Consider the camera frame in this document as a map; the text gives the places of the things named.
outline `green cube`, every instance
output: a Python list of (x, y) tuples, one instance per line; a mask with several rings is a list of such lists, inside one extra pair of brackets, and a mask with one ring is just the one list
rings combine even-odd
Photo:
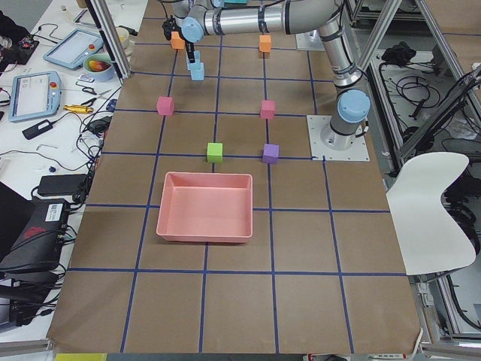
[(222, 143), (207, 144), (207, 161), (209, 163), (222, 163)]

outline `bowl of fruit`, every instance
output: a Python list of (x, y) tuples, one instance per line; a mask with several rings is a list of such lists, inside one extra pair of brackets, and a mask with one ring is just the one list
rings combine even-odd
[(94, 54), (85, 59), (83, 67), (86, 73), (97, 81), (112, 79), (114, 69), (108, 54)]

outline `white mounting plate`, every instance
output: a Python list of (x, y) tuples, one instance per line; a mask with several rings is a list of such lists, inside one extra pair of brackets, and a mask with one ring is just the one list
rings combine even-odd
[(305, 32), (304, 34), (296, 34), (295, 40), (298, 45), (298, 50), (317, 50), (324, 51), (324, 44), (316, 32), (315, 36), (312, 36), (312, 32)]
[[(369, 152), (364, 136), (355, 138), (348, 150), (334, 150), (321, 140), (321, 130), (331, 121), (329, 115), (308, 115), (310, 154), (313, 160), (341, 160), (346, 162), (369, 162)], [(356, 133), (362, 132), (359, 127)]]

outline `orange cube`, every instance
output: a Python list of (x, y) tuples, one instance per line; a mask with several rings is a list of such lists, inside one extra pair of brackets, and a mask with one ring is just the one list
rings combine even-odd
[(182, 50), (186, 47), (186, 42), (180, 37), (179, 32), (172, 32), (172, 49)]
[(272, 39), (270, 35), (259, 36), (259, 51), (262, 53), (270, 53), (272, 48)]

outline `red logo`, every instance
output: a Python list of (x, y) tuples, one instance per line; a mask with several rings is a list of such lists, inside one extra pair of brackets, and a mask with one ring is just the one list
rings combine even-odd
[(23, 233), (24, 239), (28, 239), (33, 237), (34, 235), (37, 235), (38, 233), (46, 232), (46, 229), (43, 229), (42, 227), (30, 227)]

